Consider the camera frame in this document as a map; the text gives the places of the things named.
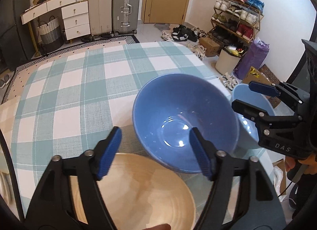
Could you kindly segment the right hand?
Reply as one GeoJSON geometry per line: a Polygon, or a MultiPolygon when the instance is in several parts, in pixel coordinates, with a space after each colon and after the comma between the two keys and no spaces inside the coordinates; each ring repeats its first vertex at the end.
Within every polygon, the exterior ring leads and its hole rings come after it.
{"type": "MultiPolygon", "coordinates": [[[[304,174],[311,174],[314,175],[317,173],[317,161],[316,156],[314,153],[312,153],[307,159],[305,160],[299,160],[299,163],[302,165],[308,165],[307,169],[305,170],[304,174]]],[[[291,169],[293,169],[296,165],[296,160],[292,157],[285,157],[285,169],[287,172],[289,172],[291,169]]]]}

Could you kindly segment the left hand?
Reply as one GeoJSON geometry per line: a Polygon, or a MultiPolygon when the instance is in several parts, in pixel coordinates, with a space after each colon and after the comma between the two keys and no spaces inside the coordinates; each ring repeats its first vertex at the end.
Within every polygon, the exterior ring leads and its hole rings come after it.
{"type": "Polygon", "coordinates": [[[145,230],[171,230],[171,226],[168,223],[164,223],[154,227],[147,228],[145,230]]]}

